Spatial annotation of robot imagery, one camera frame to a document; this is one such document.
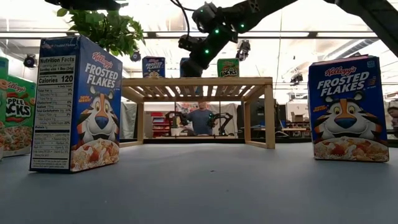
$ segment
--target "kellogg's logo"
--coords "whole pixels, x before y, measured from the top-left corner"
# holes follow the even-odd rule
[[[341,76],[345,76],[345,75],[351,75],[352,73],[354,73],[356,71],[356,67],[352,66],[351,68],[343,68],[342,66],[340,67],[333,67],[333,68],[329,68],[328,70],[325,71],[325,76],[332,76],[332,75],[341,75]]]
[[[107,61],[105,59],[105,55],[102,55],[100,52],[94,52],[93,59],[94,59],[94,61],[103,64],[104,68],[106,68],[106,69],[112,68],[112,66],[113,66],[113,63],[110,61]]]
[[[15,90],[17,93],[26,91],[26,87],[19,86],[18,84],[12,82],[8,83],[8,88]]]
[[[53,47],[53,45],[49,45],[47,43],[43,43],[42,48],[43,49],[51,49]]]

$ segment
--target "red shelf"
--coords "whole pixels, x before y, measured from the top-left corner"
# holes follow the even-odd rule
[[[169,133],[169,122],[165,117],[165,113],[163,112],[152,112],[150,114],[152,117],[152,137],[161,137],[165,136],[166,133]]]

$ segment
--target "blue shirt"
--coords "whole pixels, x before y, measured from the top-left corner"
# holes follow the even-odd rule
[[[192,121],[195,134],[213,135],[213,128],[207,125],[211,114],[213,113],[210,110],[197,109],[187,115],[187,119]]]

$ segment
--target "security camera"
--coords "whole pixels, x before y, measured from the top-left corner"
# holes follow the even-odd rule
[[[138,62],[141,60],[141,54],[139,53],[138,50],[134,51],[133,55],[130,57],[130,60],[132,62]]]
[[[37,66],[36,55],[34,54],[26,55],[26,58],[24,60],[24,65],[27,68],[35,68]]]

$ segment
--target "green leaves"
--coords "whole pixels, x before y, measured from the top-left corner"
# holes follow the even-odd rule
[[[67,13],[68,13],[68,9],[61,8],[57,11],[57,16],[62,17],[62,16],[65,16]]]
[[[79,11],[60,9],[58,17],[69,12],[74,25],[69,30],[75,30],[86,36],[111,54],[130,55],[138,50],[137,41],[144,41],[144,31],[139,22],[129,16],[120,16],[118,11],[108,11],[107,15],[97,11]]]

